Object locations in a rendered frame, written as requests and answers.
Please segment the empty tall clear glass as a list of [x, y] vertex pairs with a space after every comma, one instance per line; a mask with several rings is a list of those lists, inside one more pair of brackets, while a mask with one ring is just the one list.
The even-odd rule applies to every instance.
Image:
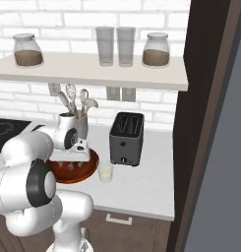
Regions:
[[119, 27], [117, 30], [118, 59], [121, 67], [133, 65], [136, 29]]
[[100, 66], [113, 65], [114, 52], [114, 28], [113, 27], [97, 27], [95, 29], [98, 60]]

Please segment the grey utensil pot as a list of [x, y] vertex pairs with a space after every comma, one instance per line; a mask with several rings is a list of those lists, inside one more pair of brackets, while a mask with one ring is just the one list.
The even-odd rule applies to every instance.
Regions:
[[83, 115], [80, 110], [78, 111], [78, 117], [76, 118], [76, 128], [78, 131], [78, 137], [85, 140], [89, 131], [88, 117]]

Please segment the dark wood drawer front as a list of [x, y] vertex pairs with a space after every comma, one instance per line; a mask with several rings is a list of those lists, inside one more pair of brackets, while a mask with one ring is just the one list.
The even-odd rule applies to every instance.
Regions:
[[[107, 222], [106, 214], [126, 220], [132, 225]], [[171, 222], [94, 210], [88, 220], [82, 222], [86, 237], [94, 252], [166, 252]]]

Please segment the black hob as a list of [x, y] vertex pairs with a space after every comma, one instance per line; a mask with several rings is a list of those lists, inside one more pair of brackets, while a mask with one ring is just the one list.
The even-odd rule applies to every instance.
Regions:
[[29, 121], [0, 118], [0, 153], [4, 144], [30, 125]]

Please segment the pale slotted spoon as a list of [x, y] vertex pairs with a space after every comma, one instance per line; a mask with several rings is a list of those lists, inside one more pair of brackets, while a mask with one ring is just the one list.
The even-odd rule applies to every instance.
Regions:
[[67, 84], [66, 87], [66, 94], [71, 102], [71, 106], [74, 113], [77, 113], [77, 107], [76, 107], [76, 87], [73, 84]]

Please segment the white wall shelf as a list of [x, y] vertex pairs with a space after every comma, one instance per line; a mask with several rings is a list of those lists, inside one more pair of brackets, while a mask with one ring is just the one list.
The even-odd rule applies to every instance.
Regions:
[[186, 92], [188, 79], [182, 57], [171, 57], [162, 68], [142, 64], [140, 55], [134, 56], [132, 67], [120, 67], [118, 57], [114, 65], [101, 67], [95, 54], [45, 52], [41, 66], [20, 68], [13, 55], [0, 59], [0, 80], [105, 86], [119, 88], [154, 89]]

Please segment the dark brown fridge surround panel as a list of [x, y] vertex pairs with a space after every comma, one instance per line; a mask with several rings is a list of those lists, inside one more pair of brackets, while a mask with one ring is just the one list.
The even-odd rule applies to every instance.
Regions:
[[241, 36], [241, 0], [192, 0], [184, 49], [188, 90], [173, 127], [175, 219], [166, 252], [184, 252], [221, 88]]

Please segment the glass jar with brown filling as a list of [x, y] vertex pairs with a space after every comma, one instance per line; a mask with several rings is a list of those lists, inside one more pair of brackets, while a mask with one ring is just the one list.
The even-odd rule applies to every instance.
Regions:
[[33, 33], [13, 35], [15, 42], [14, 57], [20, 67], [34, 67], [43, 63], [43, 56]]
[[164, 67], [169, 63], [168, 34], [150, 32], [143, 52], [143, 63], [149, 67]]

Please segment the glass of lemonade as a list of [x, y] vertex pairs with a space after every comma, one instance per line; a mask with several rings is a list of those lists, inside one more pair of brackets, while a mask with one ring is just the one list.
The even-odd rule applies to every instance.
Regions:
[[98, 166], [99, 179], [103, 183], [108, 183], [112, 180], [113, 165], [111, 162], [101, 162]]

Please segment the grey fridge door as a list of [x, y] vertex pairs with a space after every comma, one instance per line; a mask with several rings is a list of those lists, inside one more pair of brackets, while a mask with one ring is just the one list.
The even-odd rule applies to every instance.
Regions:
[[184, 252], [241, 252], [241, 21]]

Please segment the brown round ice bowl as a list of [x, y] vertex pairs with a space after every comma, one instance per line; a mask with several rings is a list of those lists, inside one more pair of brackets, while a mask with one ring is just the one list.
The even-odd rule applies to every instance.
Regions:
[[47, 160], [46, 164], [53, 172], [58, 183], [72, 184], [89, 178], [96, 171], [99, 163], [99, 156], [90, 149], [90, 160], [80, 161], [51, 161]]

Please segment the white wall socket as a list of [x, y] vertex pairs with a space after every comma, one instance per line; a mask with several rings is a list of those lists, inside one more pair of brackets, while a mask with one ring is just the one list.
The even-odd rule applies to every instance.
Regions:
[[106, 95], [108, 100], [119, 100], [120, 99], [120, 89], [117, 87], [107, 87]]
[[58, 94], [61, 92], [61, 87], [59, 84], [49, 83], [48, 88], [49, 88], [49, 94], [51, 96], [58, 96]]
[[122, 89], [122, 100], [123, 101], [136, 101], [136, 89], [135, 88], [123, 88]]

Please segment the pale ladle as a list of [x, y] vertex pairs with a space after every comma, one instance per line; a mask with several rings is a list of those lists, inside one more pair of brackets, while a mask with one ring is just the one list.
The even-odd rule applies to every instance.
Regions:
[[91, 107], [98, 107], [97, 101], [93, 98], [87, 98], [85, 100], [85, 104], [86, 104], [85, 112], [88, 112]]

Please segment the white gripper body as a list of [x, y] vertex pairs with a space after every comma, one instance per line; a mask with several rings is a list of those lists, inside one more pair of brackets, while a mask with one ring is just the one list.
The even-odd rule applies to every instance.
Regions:
[[73, 150], [54, 150], [51, 157], [51, 161], [89, 161], [90, 150], [73, 151]]

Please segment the dark grey toaster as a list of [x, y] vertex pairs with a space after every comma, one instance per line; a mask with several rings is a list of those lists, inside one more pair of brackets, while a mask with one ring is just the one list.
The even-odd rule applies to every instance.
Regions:
[[109, 132], [110, 161], [113, 164], [140, 164], [144, 122], [145, 116], [142, 113], [117, 113]]

